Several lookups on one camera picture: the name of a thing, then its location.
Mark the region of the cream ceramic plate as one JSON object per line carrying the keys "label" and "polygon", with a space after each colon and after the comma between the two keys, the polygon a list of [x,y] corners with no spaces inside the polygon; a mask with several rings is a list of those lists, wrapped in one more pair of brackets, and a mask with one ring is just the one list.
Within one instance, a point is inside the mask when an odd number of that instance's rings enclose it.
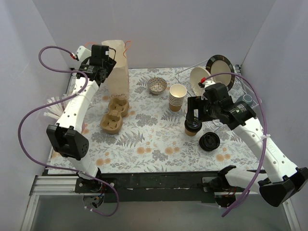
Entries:
{"label": "cream ceramic plate", "polygon": [[195,67],[190,73],[190,84],[193,92],[196,96],[201,96],[204,89],[198,86],[198,83],[202,78],[208,78],[211,74],[203,67]]}

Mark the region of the stack of paper cups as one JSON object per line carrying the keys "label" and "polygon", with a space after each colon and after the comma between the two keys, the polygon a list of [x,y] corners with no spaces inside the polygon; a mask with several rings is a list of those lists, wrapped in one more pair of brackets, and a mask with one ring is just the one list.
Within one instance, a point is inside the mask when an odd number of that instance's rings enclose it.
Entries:
{"label": "stack of paper cups", "polygon": [[169,89],[169,108],[172,112],[178,112],[184,102],[187,89],[182,84],[174,84]]}

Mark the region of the grey blue ceramic mug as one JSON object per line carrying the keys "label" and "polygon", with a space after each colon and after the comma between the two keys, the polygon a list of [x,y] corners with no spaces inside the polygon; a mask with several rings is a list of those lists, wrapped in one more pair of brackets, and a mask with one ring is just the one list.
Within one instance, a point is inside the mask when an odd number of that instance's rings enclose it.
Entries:
{"label": "grey blue ceramic mug", "polygon": [[253,98],[249,94],[244,94],[240,96],[236,102],[245,102],[251,107],[253,104]]}

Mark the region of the black plastic cup lid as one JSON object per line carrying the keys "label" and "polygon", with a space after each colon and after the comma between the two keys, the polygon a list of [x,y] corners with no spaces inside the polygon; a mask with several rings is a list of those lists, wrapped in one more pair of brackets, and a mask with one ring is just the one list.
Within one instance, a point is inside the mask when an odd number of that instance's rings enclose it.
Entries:
{"label": "black plastic cup lid", "polygon": [[184,126],[187,131],[192,132],[192,133],[197,133],[201,130],[202,123],[199,121],[198,118],[197,119],[195,118],[191,122],[188,120],[185,120]]}

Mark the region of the stack of cardboard cup carriers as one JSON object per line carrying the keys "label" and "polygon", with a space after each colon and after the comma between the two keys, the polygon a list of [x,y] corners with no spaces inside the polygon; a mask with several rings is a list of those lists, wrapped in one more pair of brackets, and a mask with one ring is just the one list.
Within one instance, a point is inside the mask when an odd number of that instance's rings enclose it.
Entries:
{"label": "stack of cardboard cup carriers", "polygon": [[101,119],[100,127],[108,134],[117,134],[123,126],[123,117],[128,114],[129,102],[124,97],[114,97],[108,104],[108,112]]}

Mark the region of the patterned ceramic bowl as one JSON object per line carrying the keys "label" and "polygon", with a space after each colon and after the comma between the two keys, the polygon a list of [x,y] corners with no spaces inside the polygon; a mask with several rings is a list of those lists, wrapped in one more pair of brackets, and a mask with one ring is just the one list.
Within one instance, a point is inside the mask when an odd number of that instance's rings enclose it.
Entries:
{"label": "patterned ceramic bowl", "polygon": [[167,82],[161,77],[153,77],[147,82],[150,93],[154,95],[162,94],[167,88]]}

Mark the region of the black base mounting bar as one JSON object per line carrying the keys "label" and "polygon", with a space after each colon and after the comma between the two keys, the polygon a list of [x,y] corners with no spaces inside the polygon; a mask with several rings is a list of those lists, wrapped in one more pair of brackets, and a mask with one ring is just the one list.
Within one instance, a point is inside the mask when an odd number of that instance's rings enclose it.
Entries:
{"label": "black base mounting bar", "polygon": [[99,178],[113,184],[120,202],[196,201],[214,203],[222,189],[205,189],[217,171],[103,173]]}

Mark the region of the floral patterned table mat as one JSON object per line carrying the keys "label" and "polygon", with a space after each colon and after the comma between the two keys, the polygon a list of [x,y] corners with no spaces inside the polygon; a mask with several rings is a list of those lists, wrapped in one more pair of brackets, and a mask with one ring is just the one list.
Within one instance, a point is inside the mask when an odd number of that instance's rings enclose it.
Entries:
{"label": "floral patterned table mat", "polygon": [[[131,69],[129,71],[129,110],[118,134],[110,135],[100,127],[108,111],[110,95],[101,85],[93,96],[84,119],[83,135],[89,140],[87,155],[103,173],[171,172],[221,170],[235,165],[254,170],[258,160],[247,145],[226,125],[205,122],[197,135],[184,132],[187,105],[172,112],[168,90],[152,95],[147,82],[162,77],[168,86],[177,84],[174,74],[182,68]],[[199,139],[207,132],[220,138],[220,146],[210,152],[203,150]]]}

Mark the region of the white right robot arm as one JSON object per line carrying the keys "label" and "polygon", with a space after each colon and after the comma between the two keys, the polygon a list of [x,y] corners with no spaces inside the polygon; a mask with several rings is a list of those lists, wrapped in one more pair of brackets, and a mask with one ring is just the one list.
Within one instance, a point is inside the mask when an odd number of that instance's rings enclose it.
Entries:
{"label": "white right robot arm", "polygon": [[204,88],[201,96],[189,97],[187,103],[186,134],[195,135],[203,122],[219,120],[240,137],[259,160],[255,172],[236,166],[223,168],[216,178],[206,183],[207,187],[223,191],[240,187],[244,195],[257,192],[268,204],[278,207],[307,183],[308,169],[299,168],[282,153],[251,106],[244,101],[233,102],[224,84]]}

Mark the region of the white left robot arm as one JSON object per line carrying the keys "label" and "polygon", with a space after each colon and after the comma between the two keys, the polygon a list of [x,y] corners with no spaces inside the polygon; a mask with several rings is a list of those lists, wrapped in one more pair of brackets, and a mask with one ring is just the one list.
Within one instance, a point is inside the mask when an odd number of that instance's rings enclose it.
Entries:
{"label": "white left robot arm", "polygon": [[116,64],[110,53],[115,54],[115,49],[107,45],[92,45],[90,55],[81,62],[75,74],[73,98],[68,101],[56,124],[47,128],[53,149],[71,162],[78,176],[86,180],[86,187],[93,193],[98,192],[103,184],[97,177],[98,168],[87,155],[89,141],[82,135],[82,125],[94,94]]}

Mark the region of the dark rimmed ceramic plate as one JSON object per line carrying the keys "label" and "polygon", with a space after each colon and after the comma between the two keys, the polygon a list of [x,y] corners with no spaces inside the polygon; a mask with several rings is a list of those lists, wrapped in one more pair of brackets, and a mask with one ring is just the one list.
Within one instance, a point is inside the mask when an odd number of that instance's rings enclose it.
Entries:
{"label": "dark rimmed ceramic plate", "polygon": [[[223,55],[217,54],[212,56],[206,63],[206,70],[211,74],[234,73],[234,68],[229,59]],[[222,83],[230,91],[234,85],[235,75],[218,75],[211,78],[215,83]]]}

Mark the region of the brown paper coffee cup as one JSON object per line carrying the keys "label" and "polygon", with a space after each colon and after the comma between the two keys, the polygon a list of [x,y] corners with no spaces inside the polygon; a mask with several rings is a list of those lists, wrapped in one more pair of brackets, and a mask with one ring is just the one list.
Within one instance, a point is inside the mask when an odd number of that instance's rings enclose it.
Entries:
{"label": "brown paper coffee cup", "polygon": [[197,133],[198,133],[198,131],[195,131],[195,130],[194,130],[194,131],[190,131],[190,130],[185,129],[185,134],[188,135],[188,136],[193,137],[193,136],[195,136]]}

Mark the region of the beige paper takeout bag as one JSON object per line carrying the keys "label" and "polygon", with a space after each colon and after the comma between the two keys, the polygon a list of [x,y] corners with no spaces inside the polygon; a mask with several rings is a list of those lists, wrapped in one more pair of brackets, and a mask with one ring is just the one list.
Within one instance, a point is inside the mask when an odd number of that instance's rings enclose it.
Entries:
{"label": "beige paper takeout bag", "polygon": [[129,73],[127,51],[131,46],[131,40],[106,40],[102,45],[115,49],[110,51],[110,58],[114,58],[116,64],[105,83],[111,98],[124,97],[129,99]]}

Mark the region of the stack of black lids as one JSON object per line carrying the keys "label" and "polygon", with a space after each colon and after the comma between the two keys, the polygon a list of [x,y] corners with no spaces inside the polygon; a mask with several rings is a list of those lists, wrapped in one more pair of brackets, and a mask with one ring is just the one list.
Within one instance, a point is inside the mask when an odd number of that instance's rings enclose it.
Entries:
{"label": "stack of black lids", "polygon": [[207,132],[199,139],[200,147],[207,151],[213,151],[220,146],[220,138],[214,132]]}

